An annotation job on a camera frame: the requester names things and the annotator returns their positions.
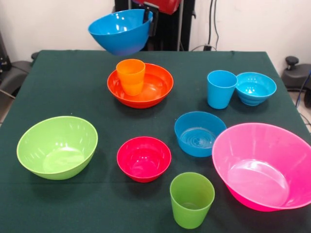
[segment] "plastic bowl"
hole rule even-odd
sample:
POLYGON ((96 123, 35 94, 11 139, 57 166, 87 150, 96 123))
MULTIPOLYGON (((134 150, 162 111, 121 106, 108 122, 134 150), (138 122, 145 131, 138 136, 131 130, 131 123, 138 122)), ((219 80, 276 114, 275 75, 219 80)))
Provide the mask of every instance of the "plastic bowl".
POLYGON ((127 95, 118 78, 117 71, 113 71, 107 80, 109 91, 121 103, 132 108, 150 108, 160 103, 172 90, 174 80, 172 75, 163 67, 146 63, 144 85, 137 96, 127 95))
POLYGON ((170 149, 153 137, 135 137, 117 154, 120 169, 134 181, 147 183, 162 175, 171 163, 170 149))
POLYGON ((152 12, 145 23, 143 16, 143 9, 119 11, 94 21, 88 31, 111 54, 130 55, 140 51, 148 40, 152 12))
MULTIPOLYGON (((137 4, 144 4, 145 0, 133 0, 137 4)), ((166 14, 173 14, 180 4, 181 0, 148 0, 148 3, 159 7, 159 11, 166 14)))
POLYGON ((251 209, 268 212, 311 203, 311 147, 285 129, 235 125, 218 136, 212 158, 231 194, 251 209))
POLYGON ((276 92, 276 83, 266 75, 247 72, 239 74, 237 78, 238 96, 246 105, 259 105, 276 92))
POLYGON ((24 133, 17 145, 19 162, 32 173, 50 180, 77 175, 97 146, 96 129, 74 116, 41 121, 24 133))
POLYGON ((214 141, 226 125, 213 114, 189 112, 177 119, 174 129, 178 144, 185 153, 207 157, 212 155, 214 141))

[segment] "green bowl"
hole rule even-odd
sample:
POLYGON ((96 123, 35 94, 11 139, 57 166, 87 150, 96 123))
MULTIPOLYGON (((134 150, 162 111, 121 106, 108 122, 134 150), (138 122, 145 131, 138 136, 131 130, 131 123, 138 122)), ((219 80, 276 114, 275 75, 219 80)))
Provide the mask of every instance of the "green bowl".
POLYGON ((91 160, 98 142, 94 126, 75 116, 58 116, 35 124, 17 145, 19 162, 50 180, 77 175, 91 160))

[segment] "cup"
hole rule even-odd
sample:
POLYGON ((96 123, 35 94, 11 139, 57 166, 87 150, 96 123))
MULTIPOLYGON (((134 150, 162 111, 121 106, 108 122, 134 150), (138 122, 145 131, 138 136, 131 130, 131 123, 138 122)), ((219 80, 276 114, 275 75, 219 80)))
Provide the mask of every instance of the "cup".
POLYGON ((215 198, 212 183, 195 172, 176 176, 171 182, 170 193, 174 219, 186 229, 202 224, 215 198))
POLYGON ((215 109, 224 109, 228 106, 238 78, 233 73, 224 70, 215 70, 207 76, 207 102, 215 109))
POLYGON ((116 67, 123 91, 129 96, 137 96, 144 85, 146 65, 137 59, 127 59, 119 62, 116 67))

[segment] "magenta bowl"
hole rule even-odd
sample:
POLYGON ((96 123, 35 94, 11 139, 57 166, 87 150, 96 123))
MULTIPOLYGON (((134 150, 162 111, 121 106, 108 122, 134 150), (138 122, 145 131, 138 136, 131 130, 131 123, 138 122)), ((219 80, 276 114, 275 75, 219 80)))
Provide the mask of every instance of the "magenta bowl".
POLYGON ((117 154, 120 169, 134 181, 154 181, 169 167, 171 151, 153 137, 135 137, 125 142, 117 154))
POLYGON ((245 123, 216 139, 212 159, 231 194, 258 211, 311 203, 311 146, 283 128, 245 123))

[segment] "green cloth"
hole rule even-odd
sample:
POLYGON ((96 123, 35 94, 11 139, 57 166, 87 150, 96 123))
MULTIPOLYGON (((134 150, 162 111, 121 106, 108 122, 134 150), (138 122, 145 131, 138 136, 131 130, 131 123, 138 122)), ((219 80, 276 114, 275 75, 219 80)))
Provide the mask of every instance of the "green cloth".
POLYGON ((129 108, 108 91, 107 77, 128 57, 104 51, 39 54, 0 128, 1 233, 185 232, 173 219, 169 186, 176 175, 186 171, 205 175, 216 193, 207 218, 192 232, 311 232, 310 207, 270 213, 244 207, 229 193, 212 158, 185 154, 175 138, 175 120, 199 110, 217 115, 227 127, 266 122, 310 143, 309 132, 266 53, 161 51, 131 57, 160 65, 173 75, 171 93, 157 106, 129 108), (277 91, 257 107, 244 105, 235 93, 226 109, 214 110, 207 104, 207 74, 217 69, 263 73, 275 80, 277 91), (62 115, 90 121, 98 131, 98 146, 89 165, 76 177, 45 180, 19 164, 16 146, 29 127, 62 115), (170 167, 152 183, 131 180, 116 161, 125 141, 143 135, 162 140, 172 152, 170 167))

